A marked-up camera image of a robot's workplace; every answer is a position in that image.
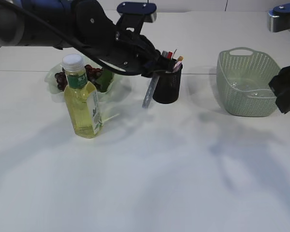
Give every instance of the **clear plastic bowl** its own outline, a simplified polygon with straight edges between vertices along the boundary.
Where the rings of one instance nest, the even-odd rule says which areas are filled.
[[[91,65],[93,68],[101,68],[98,64],[90,60],[88,57],[84,56],[84,64]],[[46,75],[44,81],[48,83],[48,90],[53,95],[52,98],[55,102],[64,102],[63,92],[57,88],[57,81],[55,79],[55,74],[62,71],[62,64],[57,64],[53,67]],[[111,90],[114,81],[116,80],[116,75],[114,75],[112,82],[104,93],[98,92],[98,98],[100,102],[107,100],[107,93]]]
[[[238,50],[252,54],[232,54]],[[263,52],[246,47],[221,52],[217,64],[217,87],[225,109],[236,116],[269,116],[277,106],[268,83],[279,71],[277,63]]]

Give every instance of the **basket handle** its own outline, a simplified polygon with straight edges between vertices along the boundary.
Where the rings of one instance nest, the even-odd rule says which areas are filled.
[[[240,56],[240,55],[232,55],[231,52],[233,51],[238,51],[238,50],[244,50],[244,51],[250,51],[252,52],[251,55],[248,55],[248,56],[252,56],[256,51],[251,49],[251,48],[248,48],[248,47],[235,47],[235,48],[232,48],[230,50],[227,50],[225,52],[228,52],[231,56]]]

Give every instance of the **green tea bottle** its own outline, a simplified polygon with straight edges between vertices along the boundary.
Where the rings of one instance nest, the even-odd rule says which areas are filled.
[[[81,55],[67,55],[62,60],[68,85],[64,99],[75,134],[84,138],[95,137],[102,128],[96,87],[87,80]]]

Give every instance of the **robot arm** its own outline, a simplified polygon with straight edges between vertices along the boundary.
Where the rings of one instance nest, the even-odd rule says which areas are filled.
[[[268,29],[279,32],[290,29],[290,3],[275,7],[268,12]],[[276,105],[282,113],[290,111],[290,66],[281,69],[269,86],[276,95]]]
[[[161,56],[140,35],[143,23],[156,19],[156,9],[153,3],[122,3],[117,8],[121,18],[115,25],[96,0],[13,0],[12,3],[0,0],[0,44],[74,47],[101,66],[123,75],[171,72],[175,61]]]

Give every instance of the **yellow liquid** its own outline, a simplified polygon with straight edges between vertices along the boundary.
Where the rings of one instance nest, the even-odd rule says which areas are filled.
[[[81,71],[77,73],[77,75],[82,75],[83,73],[84,72]],[[70,86],[66,86],[64,90],[64,99],[67,104],[75,134],[89,139],[98,134],[95,134],[93,131],[92,120],[87,106],[87,98],[90,93],[95,90],[96,87],[89,81],[83,88],[71,88]]]

